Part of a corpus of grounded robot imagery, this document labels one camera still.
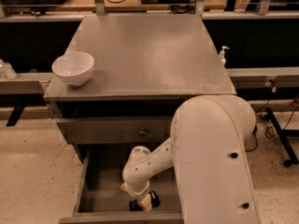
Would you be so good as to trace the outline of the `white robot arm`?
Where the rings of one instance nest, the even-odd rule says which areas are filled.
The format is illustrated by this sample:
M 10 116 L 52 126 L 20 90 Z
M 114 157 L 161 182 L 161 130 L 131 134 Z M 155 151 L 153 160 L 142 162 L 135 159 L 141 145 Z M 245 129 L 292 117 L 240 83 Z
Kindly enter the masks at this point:
M 262 224 L 245 152 L 255 124 L 238 96 L 193 97 L 177 109 L 168 139 L 131 151 L 121 189 L 147 207 L 150 179 L 172 167 L 184 224 Z

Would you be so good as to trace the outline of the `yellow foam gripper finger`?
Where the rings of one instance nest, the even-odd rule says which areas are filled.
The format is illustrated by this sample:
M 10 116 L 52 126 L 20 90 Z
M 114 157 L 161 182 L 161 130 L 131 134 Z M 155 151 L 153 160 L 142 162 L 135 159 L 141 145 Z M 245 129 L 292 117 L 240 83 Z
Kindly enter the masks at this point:
M 152 209 L 151 196 L 148 194 L 144 199 L 139 201 L 139 205 L 144 211 L 150 211 Z

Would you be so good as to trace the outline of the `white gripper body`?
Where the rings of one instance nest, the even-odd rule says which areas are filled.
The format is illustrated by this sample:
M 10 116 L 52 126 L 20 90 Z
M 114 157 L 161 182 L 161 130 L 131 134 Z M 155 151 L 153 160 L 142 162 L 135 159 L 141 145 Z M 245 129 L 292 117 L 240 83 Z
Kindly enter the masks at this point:
M 150 192 L 150 182 L 143 182 L 141 184 L 138 184 L 136 186 L 129 185 L 126 182 L 124 182 L 121 185 L 121 189 L 125 191 L 129 196 L 131 196 L 134 199 L 137 199 L 141 201 L 144 199 Z

